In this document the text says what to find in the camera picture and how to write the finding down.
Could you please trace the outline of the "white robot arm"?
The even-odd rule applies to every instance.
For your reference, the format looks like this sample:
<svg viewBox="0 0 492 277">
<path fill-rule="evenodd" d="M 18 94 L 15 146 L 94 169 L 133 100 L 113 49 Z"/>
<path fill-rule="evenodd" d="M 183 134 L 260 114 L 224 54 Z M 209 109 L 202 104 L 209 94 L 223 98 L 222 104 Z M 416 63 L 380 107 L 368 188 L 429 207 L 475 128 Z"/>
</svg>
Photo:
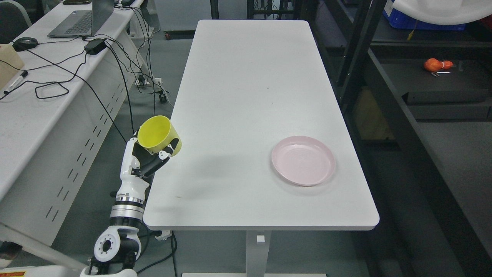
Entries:
<svg viewBox="0 0 492 277">
<path fill-rule="evenodd" d="M 81 277 L 136 277 L 136 260 L 142 252 L 138 236 L 143 223 L 144 201 L 117 198 L 110 212 L 109 227 L 98 237 L 90 264 Z"/>
</svg>

